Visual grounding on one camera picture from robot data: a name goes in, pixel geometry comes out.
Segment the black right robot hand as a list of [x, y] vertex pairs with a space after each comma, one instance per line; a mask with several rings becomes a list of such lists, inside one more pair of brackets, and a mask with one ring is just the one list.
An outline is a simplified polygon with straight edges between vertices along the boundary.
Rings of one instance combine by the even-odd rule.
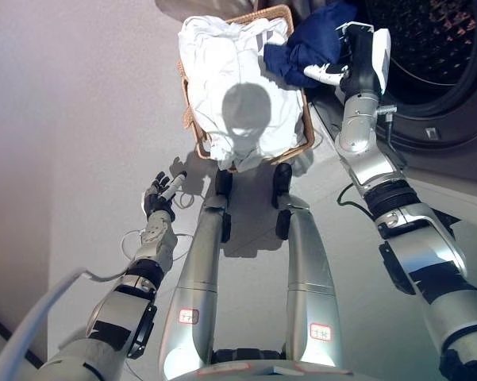
[[343, 63], [307, 66], [303, 74], [326, 85], [339, 87], [346, 96], [363, 92], [384, 95], [390, 66], [391, 37], [385, 28], [350, 21], [336, 28]]

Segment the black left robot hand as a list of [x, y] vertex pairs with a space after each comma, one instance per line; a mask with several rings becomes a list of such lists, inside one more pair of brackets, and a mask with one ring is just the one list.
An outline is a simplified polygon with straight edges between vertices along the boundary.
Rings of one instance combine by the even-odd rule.
[[156, 175], [143, 195], [142, 209], [147, 220], [157, 211], [167, 212], [171, 222], [175, 220], [172, 199], [186, 179], [186, 171], [179, 172], [173, 179], [163, 171]]

